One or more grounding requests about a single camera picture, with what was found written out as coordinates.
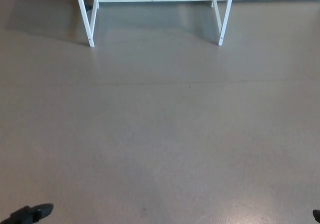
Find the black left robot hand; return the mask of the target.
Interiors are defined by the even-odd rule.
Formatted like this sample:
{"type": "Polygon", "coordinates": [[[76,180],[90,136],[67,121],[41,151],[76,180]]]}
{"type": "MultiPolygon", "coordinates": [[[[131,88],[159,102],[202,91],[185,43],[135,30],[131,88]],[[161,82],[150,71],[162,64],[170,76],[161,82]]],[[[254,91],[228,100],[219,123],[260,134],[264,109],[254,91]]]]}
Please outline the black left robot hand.
{"type": "Polygon", "coordinates": [[[35,224],[48,217],[54,209],[51,203],[36,205],[34,207],[25,206],[10,214],[1,221],[1,224],[35,224]]]}

